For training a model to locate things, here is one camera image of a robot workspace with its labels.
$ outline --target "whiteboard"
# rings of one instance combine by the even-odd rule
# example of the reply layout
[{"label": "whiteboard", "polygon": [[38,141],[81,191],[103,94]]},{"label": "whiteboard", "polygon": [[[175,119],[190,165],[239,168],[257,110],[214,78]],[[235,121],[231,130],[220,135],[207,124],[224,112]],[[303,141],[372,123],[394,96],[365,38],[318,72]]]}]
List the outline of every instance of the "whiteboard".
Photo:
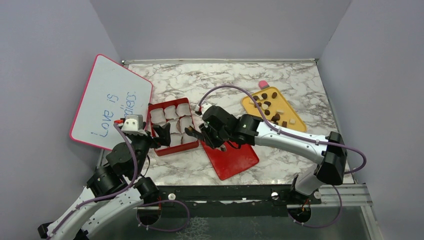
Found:
[{"label": "whiteboard", "polygon": [[71,139],[111,150],[123,141],[114,121],[142,114],[146,121],[153,85],[104,55],[97,55],[69,131]]}]

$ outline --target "red mat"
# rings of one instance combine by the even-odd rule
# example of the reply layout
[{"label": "red mat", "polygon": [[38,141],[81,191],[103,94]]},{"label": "red mat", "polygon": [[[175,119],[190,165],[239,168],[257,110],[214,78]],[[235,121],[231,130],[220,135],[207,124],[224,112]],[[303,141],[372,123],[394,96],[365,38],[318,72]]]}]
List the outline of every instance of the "red mat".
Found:
[{"label": "red mat", "polygon": [[224,143],[226,151],[220,151],[210,148],[203,141],[200,142],[220,180],[228,179],[259,163],[258,156],[248,144],[235,149],[228,143]]}]

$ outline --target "marble table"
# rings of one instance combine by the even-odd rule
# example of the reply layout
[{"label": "marble table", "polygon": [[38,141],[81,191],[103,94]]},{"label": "marble table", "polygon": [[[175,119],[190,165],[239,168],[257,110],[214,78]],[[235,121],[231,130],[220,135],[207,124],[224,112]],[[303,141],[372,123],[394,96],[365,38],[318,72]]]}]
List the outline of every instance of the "marble table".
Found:
[{"label": "marble table", "polygon": [[[128,69],[153,83],[152,104],[187,97],[196,126],[202,120],[194,113],[195,105],[209,89],[235,85],[254,93],[259,90],[258,82],[265,80],[281,91],[307,125],[308,133],[327,135],[337,130],[314,62],[130,64]],[[210,94],[206,102],[239,117],[246,113],[241,104],[243,97],[244,93],[236,89],[222,88]],[[253,149],[259,163],[223,181],[201,144],[195,149],[165,156],[157,156],[151,150],[147,176],[158,186],[291,184],[294,175],[312,165],[301,156],[279,149],[265,146],[253,146]],[[345,176],[344,183],[353,183],[350,174]]]}]

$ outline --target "screw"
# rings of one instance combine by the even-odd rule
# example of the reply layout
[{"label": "screw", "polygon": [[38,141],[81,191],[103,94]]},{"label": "screw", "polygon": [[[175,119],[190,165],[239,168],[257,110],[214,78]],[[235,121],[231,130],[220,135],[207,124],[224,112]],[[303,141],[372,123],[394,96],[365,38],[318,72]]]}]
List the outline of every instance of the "screw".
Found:
[{"label": "screw", "polygon": [[176,196],[175,196],[175,194],[173,194],[173,193],[170,193],[170,194],[168,195],[168,199],[169,199],[169,200],[175,200],[175,198],[176,198]]},{"label": "screw", "polygon": [[321,193],[320,193],[319,191],[314,192],[314,193],[313,193],[313,196],[314,196],[316,199],[321,199]]},{"label": "screw", "polygon": [[278,199],[278,193],[276,193],[275,191],[273,191],[272,193],[271,193],[271,198],[272,199],[274,199],[274,200],[277,200]]}]

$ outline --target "red whiteboard border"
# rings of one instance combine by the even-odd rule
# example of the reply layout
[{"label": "red whiteboard border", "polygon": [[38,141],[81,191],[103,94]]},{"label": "red whiteboard border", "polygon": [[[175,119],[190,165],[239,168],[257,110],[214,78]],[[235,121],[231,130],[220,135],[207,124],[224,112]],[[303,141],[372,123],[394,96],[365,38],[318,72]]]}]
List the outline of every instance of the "red whiteboard border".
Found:
[{"label": "red whiteboard border", "polygon": [[[149,98],[149,102],[152,100],[153,83],[152,83],[151,81],[147,80],[146,78],[144,78],[144,77],[142,77],[142,76],[138,75],[137,73],[135,73],[135,72],[133,72],[133,71],[131,71],[131,70],[129,70],[129,69],[127,69],[127,68],[125,68],[125,67],[124,67],[124,66],[122,66],[121,64],[117,63],[116,61],[114,61],[114,60],[110,59],[109,57],[107,57],[107,56],[105,56],[105,55],[103,55],[103,54],[97,54],[97,56],[95,56],[95,59],[94,59],[93,65],[92,65],[92,67],[91,67],[90,75],[88,76],[87,83],[85,83],[84,91],[82,92],[81,100],[79,101],[79,104],[78,104],[78,109],[76,110],[75,117],[73,118],[73,121],[72,121],[72,126],[70,127],[70,130],[69,130],[69,137],[70,137],[72,140],[74,140],[75,142],[82,143],[82,144],[86,144],[86,145],[90,145],[90,146],[93,146],[93,147],[96,147],[96,148],[101,148],[101,149],[105,149],[105,150],[109,150],[109,151],[110,151],[110,150],[112,150],[112,149],[105,148],[105,147],[102,147],[102,146],[98,146],[98,145],[95,145],[95,144],[91,144],[91,143],[88,143],[88,142],[85,142],[85,141],[81,141],[81,140],[75,139],[75,138],[72,136],[72,131],[74,130],[74,126],[75,126],[75,121],[77,121],[77,116],[78,116],[78,113],[80,112],[81,104],[83,103],[84,96],[86,95],[87,86],[89,85],[89,81],[90,81],[90,79],[91,79],[91,77],[92,77],[92,74],[93,74],[94,66],[96,65],[97,58],[98,58],[99,56],[102,56],[102,57],[107,58],[108,60],[110,60],[110,61],[114,62],[115,64],[117,64],[117,65],[118,65],[118,66],[120,66],[121,68],[123,68],[123,69],[125,69],[125,70],[127,70],[127,71],[130,71],[131,73],[133,73],[133,74],[135,74],[135,75],[139,76],[140,78],[142,78],[142,79],[146,80],[147,82],[149,82],[149,83],[150,83],[150,85],[151,85],[151,91],[150,91],[150,98]],[[146,120],[147,120],[147,119],[149,119],[149,114],[150,114],[150,113],[149,113],[149,111],[147,111],[147,118],[146,118]]]}]

